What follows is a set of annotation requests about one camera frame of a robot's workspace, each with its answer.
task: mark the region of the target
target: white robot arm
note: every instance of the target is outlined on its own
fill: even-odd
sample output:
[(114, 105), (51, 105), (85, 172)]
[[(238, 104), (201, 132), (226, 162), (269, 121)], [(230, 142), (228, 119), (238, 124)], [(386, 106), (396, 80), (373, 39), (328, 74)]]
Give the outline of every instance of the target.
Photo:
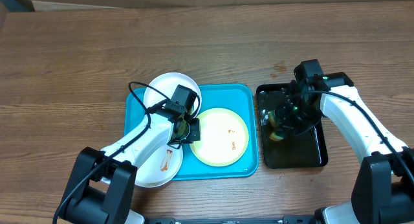
[[(144, 223), (130, 210), (138, 168), (161, 146), (200, 140), (199, 120), (191, 114), (195, 91), (178, 85), (171, 98), (150, 108), (133, 95), (146, 111), (143, 121), (101, 151), (86, 147), (79, 153), (53, 223), (58, 216), (72, 223)], [(89, 180), (108, 183), (107, 193)]]
[[(142, 132), (147, 123), (148, 118), (147, 116), (144, 116), (143, 121), (141, 121), (137, 127), (116, 143), (102, 148), (101, 151), (104, 151), (106, 156), (111, 155)], [(129, 161), (132, 165), (140, 168), (157, 149), (161, 146), (165, 146), (171, 140), (173, 128), (174, 123), (170, 122), (166, 117), (158, 114), (151, 114), (151, 125), (146, 133), (123, 152), (116, 155), (114, 159), (120, 162)], [(107, 184), (111, 182), (110, 179), (105, 177), (103, 177), (101, 181)]]
[[(317, 60), (302, 62), (294, 74), (290, 93), (301, 97), (301, 112), (296, 115), (300, 120), (318, 115), (330, 118), (361, 164), (351, 200), (317, 210), (319, 223), (413, 221), (414, 151), (380, 123), (346, 74), (323, 74)], [(392, 183), (392, 173), (401, 182)]]
[[(374, 120), (380, 131), (388, 138), (389, 143), (391, 143), (397, 152), (401, 152), (402, 147), (407, 146), (404, 142), (391, 134), (374, 116), (362, 101), (356, 87), (341, 85), (332, 87), (330, 92), (354, 100), (360, 107), (362, 107)], [(351, 145), (360, 163), (364, 157), (371, 156), (375, 151), (378, 151), (381, 154), (391, 153), (368, 120), (357, 108), (350, 105), (350, 103), (332, 95), (322, 94), (320, 110), (322, 114), (331, 119), (336, 127), (338, 127), (349, 145)]]

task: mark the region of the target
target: wood grain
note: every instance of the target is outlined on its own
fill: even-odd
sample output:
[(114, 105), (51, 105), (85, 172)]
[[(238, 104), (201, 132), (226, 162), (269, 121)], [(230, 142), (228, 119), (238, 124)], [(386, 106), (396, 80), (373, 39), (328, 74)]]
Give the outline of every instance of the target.
[[(317, 58), (326, 73), (347, 73), (382, 123), (413, 145), (413, 16), (414, 2), (8, 13), (0, 37), (0, 222), (50, 223), (79, 151), (123, 135), (127, 83), (166, 72), (255, 93), (289, 82), (297, 64)], [(265, 218), (346, 201), (359, 165), (333, 123), (323, 120), (323, 128), (324, 168), (270, 170), (259, 152), (251, 177), (136, 188), (132, 209)]]

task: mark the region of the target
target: food stain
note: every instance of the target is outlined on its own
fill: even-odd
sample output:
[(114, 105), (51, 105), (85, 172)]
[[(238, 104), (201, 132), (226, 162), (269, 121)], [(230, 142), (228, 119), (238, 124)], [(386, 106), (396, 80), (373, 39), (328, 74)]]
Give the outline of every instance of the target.
[(274, 64), (274, 67), (276, 71), (280, 73), (285, 73), (287, 71), (284, 60), (280, 61), (279, 63)]
[(171, 161), (172, 156), (173, 156), (173, 151), (167, 150), (167, 154), (161, 162), (161, 172), (165, 172), (168, 170), (168, 164)]
[(273, 79), (276, 79), (279, 75), (276, 75), (276, 74), (270, 74), (270, 76), (271, 76)]

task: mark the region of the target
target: blue tray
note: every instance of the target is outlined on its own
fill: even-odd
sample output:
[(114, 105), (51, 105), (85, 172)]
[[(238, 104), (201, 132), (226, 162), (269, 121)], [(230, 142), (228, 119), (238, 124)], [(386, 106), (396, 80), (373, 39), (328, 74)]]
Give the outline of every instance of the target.
[[(173, 180), (218, 179), (252, 175), (257, 170), (257, 166), (259, 166), (252, 92), (247, 86), (242, 84), (200, 85), (199, 87), (202, 97), (200, 113), (215, 107), (223, 107), (237, 113), (247, 125), (250, 135), (248, 146), (245, 154), (235, 163), (228, 166), (214, 167), (198, 160), (190, 146), (183, 145), (184, 158), (181, 168)], [(144, 99), (145, 90), (146, 88), (135, 90), (135, 93), (141, 100)], [(141, 123), (143, 118), (144, 110), (134, 97), (129, 94), (126, 101), (124, 133), (129, 133)]]

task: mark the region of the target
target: black plastic container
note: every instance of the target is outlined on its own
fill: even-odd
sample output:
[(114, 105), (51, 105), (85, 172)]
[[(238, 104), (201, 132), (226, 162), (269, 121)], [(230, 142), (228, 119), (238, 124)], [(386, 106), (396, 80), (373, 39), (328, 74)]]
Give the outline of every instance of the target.
[(292, 135), (278, 142), (269, 140), (273, 128), (268, 124), (266, 115), (280, 104), (284, 98), (280, 90), (287, 86), (288, 84), (260, 85), (256, 90), (265, 164), (271, 169), (325, 166), (328, 163), (328, 153), (321, 122), (300, 135)]

